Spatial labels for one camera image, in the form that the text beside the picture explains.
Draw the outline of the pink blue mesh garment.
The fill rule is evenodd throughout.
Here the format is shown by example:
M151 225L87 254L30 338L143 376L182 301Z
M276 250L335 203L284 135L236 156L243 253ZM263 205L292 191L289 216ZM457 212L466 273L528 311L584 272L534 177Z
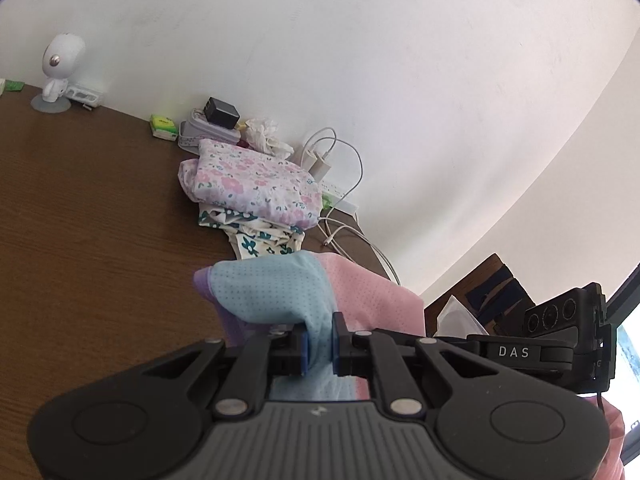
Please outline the pink blue mesh garment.
M333 373L332 315L340 312L351 332L392 330L425 334L424 302L339 255L293 252L221 261L194 273L198 293L215 307L232 346L280 325L303 323L310 341L309 372L276 378L278 401L350 401L369 397L367 382Z

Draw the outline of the wooden chair with cushion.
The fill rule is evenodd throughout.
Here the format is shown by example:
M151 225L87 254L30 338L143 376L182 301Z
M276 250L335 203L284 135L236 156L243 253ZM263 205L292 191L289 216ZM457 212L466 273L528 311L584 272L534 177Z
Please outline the wooden chair with cushion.
M481 262L425 308L426 332L438 329L437 315L454 296L491 335L523 336L524 314L535 303L497 254Z

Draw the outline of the folded cream teal-flower cloth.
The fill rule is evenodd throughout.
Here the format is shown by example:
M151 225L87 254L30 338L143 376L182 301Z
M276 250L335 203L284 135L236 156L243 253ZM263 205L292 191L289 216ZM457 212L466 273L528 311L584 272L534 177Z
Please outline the folded cream teal-flower cloth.
M300 229L205 204L198 206L198 225L225 232L238 259L299 252L305 238Z

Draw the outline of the white power strip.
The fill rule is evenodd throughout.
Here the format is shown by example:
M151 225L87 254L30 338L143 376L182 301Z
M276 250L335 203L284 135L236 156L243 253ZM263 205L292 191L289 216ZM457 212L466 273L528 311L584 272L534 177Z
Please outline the white power strip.
M356 217L358 206L347 197L347 193L344 190L327 180L320 182L320 188L322 191L323 208L325 210L334 208L343 214L350 214Z

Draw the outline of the white usb charger right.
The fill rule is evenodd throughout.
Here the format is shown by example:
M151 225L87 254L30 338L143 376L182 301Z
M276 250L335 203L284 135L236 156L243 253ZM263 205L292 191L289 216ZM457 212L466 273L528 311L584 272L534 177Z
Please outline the white usb charger right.
M321 182L331 170L331 165L322 157L318 157L309 169L314 180Z

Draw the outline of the folded pink floral cloth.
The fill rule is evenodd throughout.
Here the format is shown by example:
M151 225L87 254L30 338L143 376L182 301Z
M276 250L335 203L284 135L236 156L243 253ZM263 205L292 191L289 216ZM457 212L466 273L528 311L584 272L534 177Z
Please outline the folded pink floral cloth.
M198 157L182 162L178 180L195 203L239 211L309 230L317 225L322 194L314 177L294 162L203 139Z

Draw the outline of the grey mesh organizer tray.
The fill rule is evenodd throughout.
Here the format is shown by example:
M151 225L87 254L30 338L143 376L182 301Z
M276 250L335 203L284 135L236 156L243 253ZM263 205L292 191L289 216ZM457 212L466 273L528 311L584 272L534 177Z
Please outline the grey mesh organizer tray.
M197 155L198 144L203 139L238 145L241 142L241 133L236 129L227 129L208 122L203 112L194 108L188 119L180 122L178 147Z

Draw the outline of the small black box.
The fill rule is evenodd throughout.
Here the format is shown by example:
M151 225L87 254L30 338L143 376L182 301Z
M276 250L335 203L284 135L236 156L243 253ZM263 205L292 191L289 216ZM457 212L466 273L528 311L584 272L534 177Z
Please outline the small black box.
M211 96L203 108L208 122L226 129L234 129L240 120L238 110L231 104Z

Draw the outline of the green sponge pack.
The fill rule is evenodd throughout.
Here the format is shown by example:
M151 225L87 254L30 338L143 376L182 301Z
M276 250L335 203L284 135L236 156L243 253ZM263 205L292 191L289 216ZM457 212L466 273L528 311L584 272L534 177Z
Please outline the green sponge pack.
M154 138L170 142L177 140L179 129L172 119L153 114L150 117L149 124Z

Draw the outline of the white digital clock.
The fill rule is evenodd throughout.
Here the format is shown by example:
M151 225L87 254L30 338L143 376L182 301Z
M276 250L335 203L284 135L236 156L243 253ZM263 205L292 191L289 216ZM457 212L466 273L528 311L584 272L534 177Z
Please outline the white digital clock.
M97 108L101 106L103 102L103 96L100 92L81 86L69 86L64 96L66 99L91 108Z

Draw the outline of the white robot figurine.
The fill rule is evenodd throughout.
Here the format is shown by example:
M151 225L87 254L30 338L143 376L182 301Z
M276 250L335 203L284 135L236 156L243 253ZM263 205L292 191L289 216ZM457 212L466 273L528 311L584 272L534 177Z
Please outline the white robot figurine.
M85 41L68 32L58 34L51 40L42 56L42 71L46 75L46 82L41 93L30 102L34 110L44 114L60 114L70 109L70 100L66 98L65 92L85 50Z

